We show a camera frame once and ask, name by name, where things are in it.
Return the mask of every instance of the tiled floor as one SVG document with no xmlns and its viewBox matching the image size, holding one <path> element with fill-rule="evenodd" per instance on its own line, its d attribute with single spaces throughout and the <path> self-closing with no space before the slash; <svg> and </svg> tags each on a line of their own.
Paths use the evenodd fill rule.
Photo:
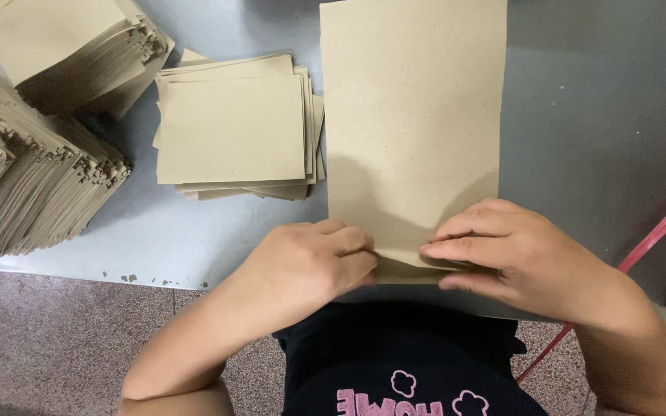
<svg viewBox="0 0 666 416">
<path fill-rule="evenodd" d="M 140 347 L 200 295 L 128 284 L 0 273 L 0 416 L 98 416 L 116 413 L 122 378 Z M 559 331 L 522 323 L 527 356 Z M 246 346 L 223 375 L 238 416 L 279 414 L 284 355 L 270 337 Z M 594 397 L 574 335 L 523 387 L 551 416 L 593 414 Z"/>
</svg>

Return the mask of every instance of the stainless steel worktable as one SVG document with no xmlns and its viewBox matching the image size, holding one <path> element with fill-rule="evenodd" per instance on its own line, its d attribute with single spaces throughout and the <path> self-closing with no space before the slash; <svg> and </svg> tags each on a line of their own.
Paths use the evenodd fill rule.
<svg viewBox="0 0 666 416">
<path fill-rule="evenodd" d="M 138 3 L 178 50 L 215 60 L 291 50 L 323 94 L 317 2 Z M 616 265 L 666 213 L 666 1 L 515 0 L 508 20 L 500 195 Z M 325 182 L 294 203 L 251 195 L 199 203 L 156 185 L 156 99 L 152 86 L 103 128 L 134 170 L 84 233 L 0 258 L 0 270 L 112 282 L 134 275 L 130 284 L 203 289 L 273 226 L 328 216 Z M 631 276 L 666 303 L 666 237 Z"/>
</svg>

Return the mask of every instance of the red strap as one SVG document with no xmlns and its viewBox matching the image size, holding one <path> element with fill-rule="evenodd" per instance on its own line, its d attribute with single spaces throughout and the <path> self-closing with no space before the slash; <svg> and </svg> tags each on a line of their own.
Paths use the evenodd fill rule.
<svg viewBox="0 0 666 416">
<path fill-rule="evenodd" d="M 627 273 L 631 267 L 633 267 L 636 262 L 643 257 L 653 246 L 657 243 L 664 235 L 666 234 L 666 217 L 657 224 L 656 227 L 647 235 L 641 242 L 626 256 L 626 258 L 621 261 L 621 264 L 617 267 L 618 270 L 623 273 Z M 552 349 L 559 344 L 559 342 L 564 339 L 565 336 L 575 327 L 574 324 L 567 322 L 564 327 L 561 329 L 561 332 L 554 337 L 553 341 L 541 352 L 541 354 L 528 366 L 528 368 L 523 371 L 517 378 L 518 383 L 521 383 L 525 377 L 530 374 L 533 370 L 533 367 L 538 365 L 541 360 L 546 357 L 546 354 L 551 352 Z"/>
</svg>

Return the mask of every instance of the finger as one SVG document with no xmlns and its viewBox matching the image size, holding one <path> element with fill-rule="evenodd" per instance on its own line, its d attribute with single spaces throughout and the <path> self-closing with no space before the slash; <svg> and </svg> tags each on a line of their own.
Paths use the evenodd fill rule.
<svg viewBox="0 0 666 416">
<path fill-rule="evenodd" d="M 313 228 L 321 234 L 333 234 L 338 230 L 346 228 L 348 225 L 345 221 L 337 218 L 328 218 L 313 225 Z"/>
<path fill-rule="evenodd" d="M 346 290 L 364 279 L 376 267 L 376 256 L 370 252 L 355 252 L 340 258 L 341 281 L 340 288 Z"/>
<path fill-rule="evenodd" d="M 495 210 L 467 210 L 443 223 L 430 241 L 444 241 L 472 232 L 487 237 L 504 237 L 515 231 L 514 213 Z"/>
<path fill-rule="evenodd" d="M 512 250 L 503 237 L 461 237 L 425 244 L 420 247 L 420 252 L 430 258 L 471 261 L 504 269 L 510 264 Z"/>
<path fill-rule="evenodd" d="M 499 278 L 482 273 L 452 273 L 438 282 L 443 290 L 464 290 L 497 300 L 510 299 L 513 289 Z"/>
<path fill-rule="evenodd" d="M 466 209 L 466 211 L 474 210 L 494 210 L 504 211 L 505 213 L 519 213 L 522 210 L 525 210 L 525 208 L 506 199 L 486 198 L 484 201 L 477 202 Z"/>
<path fill-rule="evenodd" d="M 374 237 L 357 226 L 347 226 L 330 234 L 330 243 L 337 256 L 344 256 L 359 250 L 374 250 Z"/>
</svg>

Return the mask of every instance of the cardboard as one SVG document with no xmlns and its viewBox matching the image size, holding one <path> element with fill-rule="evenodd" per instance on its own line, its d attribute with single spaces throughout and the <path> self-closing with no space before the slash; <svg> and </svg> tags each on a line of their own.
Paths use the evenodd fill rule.
<svg viewBox="0 0 666 416">
<path fill-rule="evenodd" d="M 296 75 L 169 84 L 167 91 L 161 137 L 171 140 L 161 140 L 159 184 L 305 177 Z"/>
<path fill-rule="evenodd" d="M 208 60 L 208 58 L 205 55 L 201 55 L 186 47 L 184 48 L 184 53 L 181 55 L 181 63 L 179 64 L 179 67 L 186 66 L 191 62 L 206 60 Z"/>
<path fill-rule="evenodd" d="M 0 64 L 17 85 L 124 20 L 125 14 L 113 0 L 8 2 L 0 8 Z"/>
<path fill-rule="evenodd" d="M 0 2 L 2 68 L 46 116 L 80 110 L 122 117 L 173 46 L 133 0 Z"/>
<path fill-rule="evenodd" d="M 228 196 L 235 196 L 235 195 L 245 195 L 252 193 L 252 191 L 249 190 L 217 190 L 217 191 L 201 191 L 198 193 L 198 197 L 200 201 L 209 201 L 211 199 L 218 199 L 218 198 L 225 198 Z"/>
<path fill-rule="evenodd" d="M 43 117 L 0 78 L 0 256 L 77 236 L 130 173 L 69 117 Z"/>
<path fill-rule="evenodd" d="M 269 55 L 251 60 L 243 59 L 235 64 L 220 65 L 193 72 L 171 73 L 164 70 L 159 73 L 156 83 L 158 85 L 159 99 L 166 101 L 169 99 L 167 90 L 171 82 L 221 81 L 278 75 L 293 75 L 291 56 L 289 54 Z M 163 116 L 166 109 L 161 105 L 160 101 L 158 102 L 158 108 L 161 110 L 161 115 Z M 153 147 L 156 149 L 161 148 L 160 126 L 153 137 Z"/>
<path fill-rule="evenodd" d="M 496 197 L 507 0 L 320 5 L 331 217 L 386 258 Z"/>
<path fill-rule="evenodd" d="M 316 176 L 318 181 L 324 181 L 325 167 L 322 164 L 320 135 L 322 134 L 322 120 L 325 118 L 325 100 L 320 96 L 312 96 L 312 108 L 314 110 Z"/>
</svg>

